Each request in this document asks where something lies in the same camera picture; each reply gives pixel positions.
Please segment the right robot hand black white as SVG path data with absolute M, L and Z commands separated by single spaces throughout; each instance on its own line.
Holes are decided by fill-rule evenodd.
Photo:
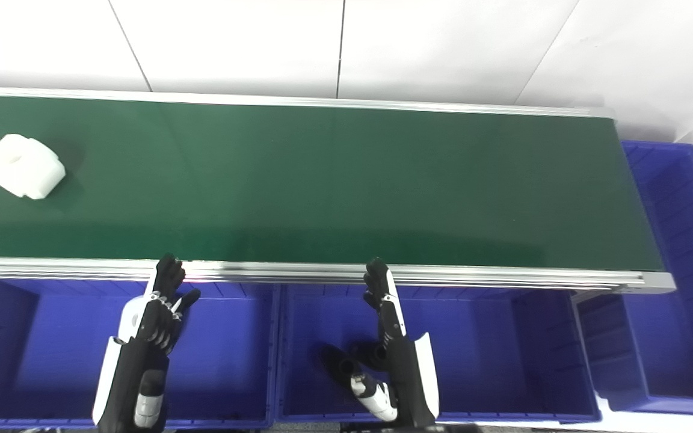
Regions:
M 349 351 L 322 345 L 319 359 L 330 378 L 390 429 L 432 431 L 440 395 L 431 335 L 408 337 L 401 299 L 389 266 L 379 257 L 366 264 L 363 299 L 377 315 L 376 342 Z

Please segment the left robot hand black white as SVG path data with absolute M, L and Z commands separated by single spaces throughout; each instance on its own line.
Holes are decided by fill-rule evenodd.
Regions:
M 108 338 L 91 419 L 99 432 L 163 432 L 170 354 L 187 310 L 201 297 L 198 289 L 177 290 L 183 263 L 165 253 L 142 296 L 123 308 L 118 332 Z

